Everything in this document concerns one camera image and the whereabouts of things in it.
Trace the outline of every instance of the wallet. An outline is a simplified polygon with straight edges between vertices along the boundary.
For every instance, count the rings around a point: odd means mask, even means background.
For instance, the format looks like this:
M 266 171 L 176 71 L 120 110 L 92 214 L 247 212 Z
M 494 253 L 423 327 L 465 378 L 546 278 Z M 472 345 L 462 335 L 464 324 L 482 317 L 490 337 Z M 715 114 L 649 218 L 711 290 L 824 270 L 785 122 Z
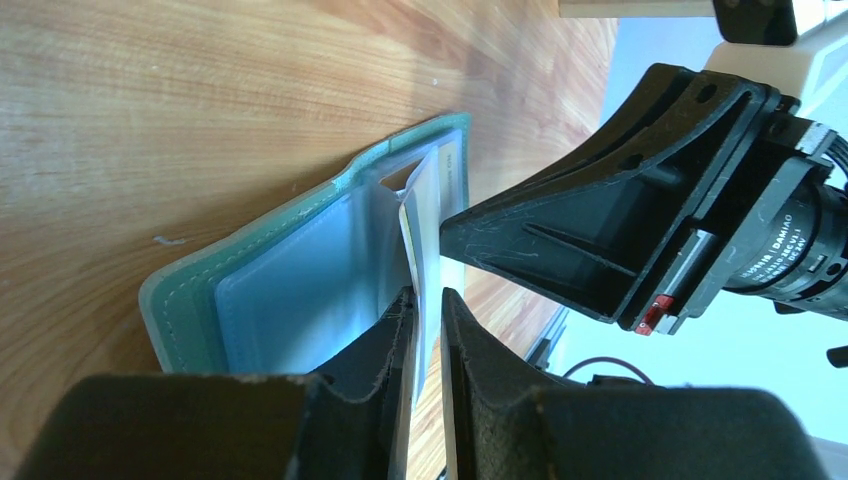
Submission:
M 357 155 L 336 177 L 168 265 L 139 304 L 165 372 L 303 374 L 416 293 L 415 398 L 464 266 L 441 222 L 468 207 L 468 114 L 437 117 Z

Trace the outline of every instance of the wooden table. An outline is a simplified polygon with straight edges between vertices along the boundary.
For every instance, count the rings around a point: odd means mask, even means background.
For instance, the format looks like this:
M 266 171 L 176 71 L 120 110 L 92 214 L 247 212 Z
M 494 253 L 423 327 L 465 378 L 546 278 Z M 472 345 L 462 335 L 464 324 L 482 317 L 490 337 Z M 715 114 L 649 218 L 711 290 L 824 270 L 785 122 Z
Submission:
M 151 272 L 441 112 L 474 115 L 472 202 L 516 183 L 598 126 L 616 27 L 557 0 L 1 2 L 0 476 L 74 382 L 158 368 Z M 467 299 L 522 354 L 554 310 L 476 271 Z M 414 478 L 444 465 L 438 368 Z

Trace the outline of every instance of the wood grain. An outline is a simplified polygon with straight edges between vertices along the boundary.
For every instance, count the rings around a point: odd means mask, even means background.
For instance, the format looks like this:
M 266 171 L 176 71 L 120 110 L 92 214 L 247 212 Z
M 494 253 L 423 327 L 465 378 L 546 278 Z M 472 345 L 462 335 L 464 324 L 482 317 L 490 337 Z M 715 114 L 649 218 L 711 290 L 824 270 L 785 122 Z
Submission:
M 473 201 L 516 183 L 597 127 L 615 30 L 556 0 L 0 2 L 0 477 L 70 385 L 158 368 L 151 272 L 445 111 L 474 115 Z M 467 296 L 522 353 L 553 311 Z M 436 380 L 412 478 L 444 465 Z
M 711 0 L 559 0 L 568 18 L 713 17 Z

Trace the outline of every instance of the red clip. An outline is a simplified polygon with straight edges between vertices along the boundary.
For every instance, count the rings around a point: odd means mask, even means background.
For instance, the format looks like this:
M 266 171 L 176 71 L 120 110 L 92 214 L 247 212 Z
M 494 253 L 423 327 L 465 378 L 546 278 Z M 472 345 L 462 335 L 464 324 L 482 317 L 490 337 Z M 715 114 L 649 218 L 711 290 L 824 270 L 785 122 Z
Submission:
M 657 324 L 660 323 L 663 315 L 668 313 L 668 309 L 671 308 L 672 303 L 674 303 L 674 297 L 669 297 L 668 295 L 657 295 L 657 298 L 654 300 L 654 304 L 648 309 L 648 313 L 642 317 L 642 321 L 639 322 L 639 326 L 636 327 L 635 332 L 639 335 L 645 336 L 653 333 L 654 329 L 657 328 Z

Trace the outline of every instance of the cable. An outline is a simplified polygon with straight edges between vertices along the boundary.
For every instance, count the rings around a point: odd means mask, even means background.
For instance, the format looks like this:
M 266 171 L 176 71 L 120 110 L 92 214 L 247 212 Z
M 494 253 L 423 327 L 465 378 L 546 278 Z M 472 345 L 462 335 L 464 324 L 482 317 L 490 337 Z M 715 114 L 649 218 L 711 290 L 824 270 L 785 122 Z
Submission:
M 620 358 L 615 358 L 615 357 L 592 357 L 592 358 L 587 358 L 586 360 L 583 360 L 582 362 L 578 363 L 577 365 L 575 365 L 575 366 L 571 367 L 571 368 L 570 368 L 567 372 L 565 372 L 565 373 L 562 375 L 562 378 L 568 378 L 568 377 L 570 377 L 571 375 L 574 375 L 574 372 L 576 372 L 577 370 L 580 370 L 581 368 L 583 368 L 583 367 L 585 367 L 585 366 L 587 366 L 587 365 L 592 365 L 593 363 L 614 363 L 615 365 L 618 365 L 618 366 L 621 366 L 621 367 L 624 367 L 624 368 L 626 368 L 626 369 L 630 370 L 631 372 L 633 372 L 633 374 L 634 374 L 634 375 L 636 375 L 637 377 L 639 377 L 639 378 L 640 378 L 643 382 L 645 382 L 646 384 L 648 384 L 648 385 L 655 385 L 655 383 L 653 382 L 653 380 L 651 380 L 651 378 L 650 378 L 650 377 L 648 377 L 647 375 L 645 375 L 645 372 L 643 372 L 642 370 L 639 370 L 639 369 L 638 369 L 638 368 L 636 368 L 636 366 L 634 366 L 633 364 L 631 364 L 631 363 L 629 363 L 629 362 L 625 362 L 624 360 L 622 360 L 622 359 L 620 359 Z

